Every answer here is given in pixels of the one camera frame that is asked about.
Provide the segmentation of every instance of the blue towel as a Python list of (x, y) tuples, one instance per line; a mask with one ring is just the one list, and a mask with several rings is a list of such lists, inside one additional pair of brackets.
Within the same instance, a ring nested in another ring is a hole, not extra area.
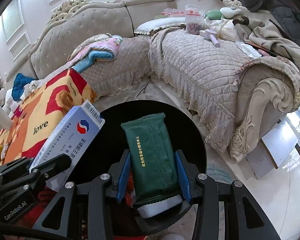
[(16, 76), (16, 79), (14, 80), (13, 83), (13, 88), (12, 88), (12, 98), (15, 101), (20, 101), (20, 97), (22, 96), (24, 89), (23, 87), (26, 84), (31, 83), (32, 80), (36, 80), (35, 78), (27, 77), (21, 73), (18, 73)]
[(113, 54), (106, 50), (92, 50), (85, 58), (78, 61), (72, 68), (78, 73), (81, 73), (82, 71), (90, 67), (93, 64), (93, 61), (96, 59), (112, 60)]

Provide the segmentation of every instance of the cushion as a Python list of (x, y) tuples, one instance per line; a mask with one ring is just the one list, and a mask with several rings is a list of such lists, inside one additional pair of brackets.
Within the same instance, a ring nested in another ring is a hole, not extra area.
[(185, 25), (186, 25), (185, 17), (171, 17), (171, 18), (164, 18), (164, 19), (156, 19), (141, 24), (134, 31), (134, 33), (152, 35), (165, 28), (169, 28), (173, 26), (185, 26)]
[(12, 88), (12, 98), (15, 101), (20, 101), (20, 97), (22, 96), (24, 89), (23, 87), (26, 84), (29, 84), (32, 80), (35, 80), (34, 78), (24, 76), (21, 73), (18, 73), (16, 76), (16, 79), (14, 80), (13, 83), (13, 88)]

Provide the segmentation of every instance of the barcode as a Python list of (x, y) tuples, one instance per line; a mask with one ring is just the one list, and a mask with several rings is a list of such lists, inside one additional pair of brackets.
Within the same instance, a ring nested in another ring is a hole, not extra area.
[(40, 152), (44, 152), (46, 149), (46, 147), (44, 145), (42, 145)]
[(84, 107), (89, 111), (89, 113), (92, 115), (92, 117), (101, 124), (103, 122), (103, 119), (100, 117), (100, 113), (93, 107), (93, 105), (87, 101)]

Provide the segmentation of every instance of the green snack package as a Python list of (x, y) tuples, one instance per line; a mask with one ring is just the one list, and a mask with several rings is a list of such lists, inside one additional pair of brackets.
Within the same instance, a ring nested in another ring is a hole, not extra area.
[(164, 113), (121, 124), (131, 152), (136, 206), (178, 195), (178, 173)]

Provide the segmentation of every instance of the pink blanket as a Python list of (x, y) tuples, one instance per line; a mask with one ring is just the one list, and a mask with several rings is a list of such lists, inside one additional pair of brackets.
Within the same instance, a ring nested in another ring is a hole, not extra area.
[(66, 67), (70, 68), (79, 60), (82, 60), (86, 57), (91, 50), (106, 50), (113, 54), (113, 58), (115, 58), (118, 54), (120, 43), (122, 42), (122, 38), (120, 36), (115, 36), (113, 38), (109, 38), (102, 41), (96, 41), (94, 43), (89, 44), (83, 50), (81, 50), (72, 60), (66, 63)]

